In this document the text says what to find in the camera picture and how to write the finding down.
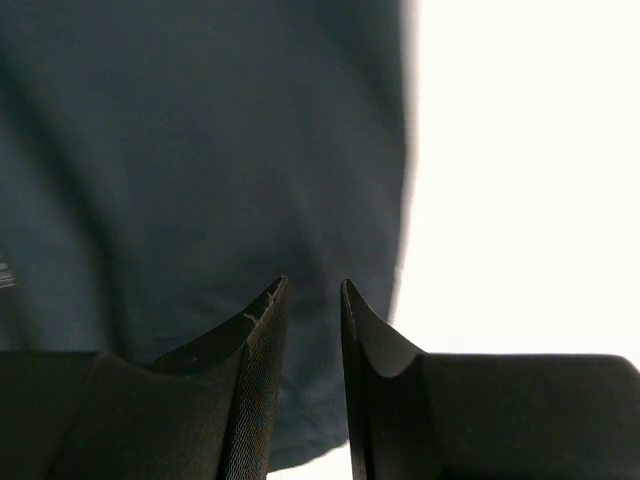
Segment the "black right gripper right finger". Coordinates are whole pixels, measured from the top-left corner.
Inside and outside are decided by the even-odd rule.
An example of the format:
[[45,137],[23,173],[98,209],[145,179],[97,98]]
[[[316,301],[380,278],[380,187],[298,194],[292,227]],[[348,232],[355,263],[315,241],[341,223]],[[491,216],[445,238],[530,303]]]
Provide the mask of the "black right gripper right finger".
[[341,328],[357,479],[639,475],[639,372],[623,357],[427,353],[350,281]]

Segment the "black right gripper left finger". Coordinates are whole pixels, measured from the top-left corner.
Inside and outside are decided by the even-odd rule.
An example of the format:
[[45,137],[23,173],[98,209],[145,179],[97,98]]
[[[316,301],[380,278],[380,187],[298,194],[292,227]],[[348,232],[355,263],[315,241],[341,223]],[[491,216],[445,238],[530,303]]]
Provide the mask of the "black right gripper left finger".
[[2,477],[264,478],[287,304],[279,278],[147,366],[110,353],[3,353]]

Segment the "dark navy shorts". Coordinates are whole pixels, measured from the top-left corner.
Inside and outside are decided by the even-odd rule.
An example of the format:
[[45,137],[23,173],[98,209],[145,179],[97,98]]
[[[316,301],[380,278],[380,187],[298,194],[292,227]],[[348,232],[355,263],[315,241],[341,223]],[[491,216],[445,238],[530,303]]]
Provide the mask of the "dark navy shorts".
[[269,468],[348,437],[339,286],[394,290],[406,160],[398,1],[5,1],[1,343],[147,362],[278,276]]

